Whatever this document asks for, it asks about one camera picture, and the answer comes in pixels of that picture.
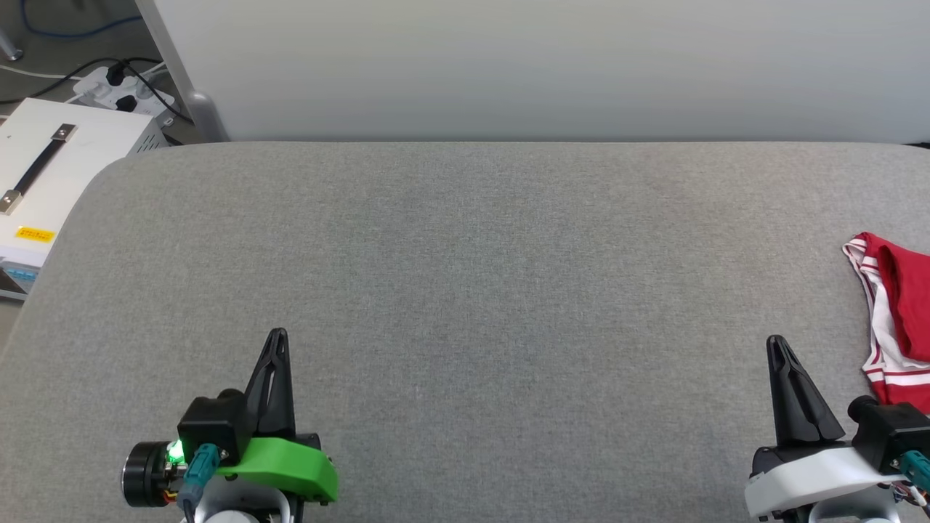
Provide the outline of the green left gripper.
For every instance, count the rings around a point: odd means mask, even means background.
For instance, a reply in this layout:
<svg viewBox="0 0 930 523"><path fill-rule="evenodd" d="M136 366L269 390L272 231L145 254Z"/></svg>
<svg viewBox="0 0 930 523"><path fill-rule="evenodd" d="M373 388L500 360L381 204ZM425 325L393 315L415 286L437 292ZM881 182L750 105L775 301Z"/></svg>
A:
<svg viewBox="0 0 930 523"><path fill-rule="evenodd" d="M206 478L190 464L190 523L302 523L306 503L339 499L332 460L296 438L288 331L273 328L246 388L256 427L241 460L220 464Z"/></svg>

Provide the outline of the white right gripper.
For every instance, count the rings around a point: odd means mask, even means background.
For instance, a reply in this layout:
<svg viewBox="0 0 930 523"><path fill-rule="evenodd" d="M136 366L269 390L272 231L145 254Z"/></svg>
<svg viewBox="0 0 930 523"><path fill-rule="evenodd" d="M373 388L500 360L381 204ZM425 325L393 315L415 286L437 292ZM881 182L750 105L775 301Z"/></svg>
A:
<svg viewBox="0 0 930 523"><path fill-rule="evenodd" d="M828 444L846 432L783 336L767 339L776 441L780 446ZM853 447L760 447L744 489L748 514L760 523L901 523L894 483Z"/></svg>

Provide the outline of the red garment with white stripes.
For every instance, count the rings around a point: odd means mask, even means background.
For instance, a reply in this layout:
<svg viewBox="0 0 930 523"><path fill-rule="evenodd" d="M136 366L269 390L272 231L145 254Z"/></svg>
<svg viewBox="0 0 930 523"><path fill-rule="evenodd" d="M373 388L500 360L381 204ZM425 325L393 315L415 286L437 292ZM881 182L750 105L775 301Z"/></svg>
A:
<svg viewBox="0 0 930 523"><path fill-rule="evenodd" d="M930 255L861 232L843 247L869 308L862 366L881 404L910 403L930 417Z"/></svg>

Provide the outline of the white power strip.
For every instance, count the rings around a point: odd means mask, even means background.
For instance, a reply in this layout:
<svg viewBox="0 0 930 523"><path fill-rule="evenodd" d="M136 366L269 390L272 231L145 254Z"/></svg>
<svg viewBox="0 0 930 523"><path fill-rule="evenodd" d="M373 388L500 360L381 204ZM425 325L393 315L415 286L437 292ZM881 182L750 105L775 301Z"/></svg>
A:
<svg viewBox="0 0 930 523"><path fill-rule="evenodd" d="M113 66L100 67L87 73L73 86L73 96L68 102L149 116L161 128L173 124L176 111L180 110L176 99L146 85L157 74L165 73L165 66L160 64L140 74L131 73L127 68L120 73L111 73L112 69Z"/></svg>

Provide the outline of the white partition panel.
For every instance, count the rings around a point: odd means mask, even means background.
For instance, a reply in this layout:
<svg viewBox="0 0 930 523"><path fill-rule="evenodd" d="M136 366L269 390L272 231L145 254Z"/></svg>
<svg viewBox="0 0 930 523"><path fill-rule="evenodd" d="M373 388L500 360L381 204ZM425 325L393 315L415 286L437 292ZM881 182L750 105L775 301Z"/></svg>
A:
<svg viewBox="0 0 930 523"><path fill-rule="evenodd" d="M930 0L137 0L205 140L930 142Z"/></svg>

